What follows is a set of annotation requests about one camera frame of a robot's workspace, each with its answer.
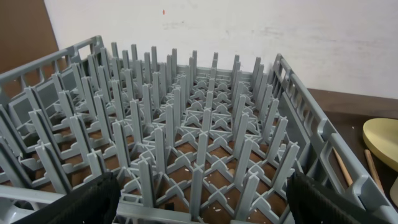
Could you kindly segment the white paper cup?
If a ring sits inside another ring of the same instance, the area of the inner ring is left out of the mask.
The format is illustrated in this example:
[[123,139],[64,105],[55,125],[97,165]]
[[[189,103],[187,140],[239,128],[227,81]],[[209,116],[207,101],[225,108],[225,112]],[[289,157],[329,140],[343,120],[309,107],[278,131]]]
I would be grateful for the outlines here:
[[391,197],[392,202],[395,204],[396,207],[398,207],[398,178],[394,181],[392,184],[389,195]]

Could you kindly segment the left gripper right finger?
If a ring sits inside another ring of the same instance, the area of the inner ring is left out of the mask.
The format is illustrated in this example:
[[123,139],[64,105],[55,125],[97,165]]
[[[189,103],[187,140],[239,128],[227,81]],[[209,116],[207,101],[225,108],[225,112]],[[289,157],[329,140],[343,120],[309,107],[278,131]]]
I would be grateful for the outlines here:
[[296,224],[386,222],[301,172],[288,178],[286,196]]

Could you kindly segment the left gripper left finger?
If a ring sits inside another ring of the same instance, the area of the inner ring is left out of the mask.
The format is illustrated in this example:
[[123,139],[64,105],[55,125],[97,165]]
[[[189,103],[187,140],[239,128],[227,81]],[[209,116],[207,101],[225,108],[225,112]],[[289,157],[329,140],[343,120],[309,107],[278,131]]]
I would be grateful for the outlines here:
[[117,178],[106,172],[16,223],[112,223],[120,196]]

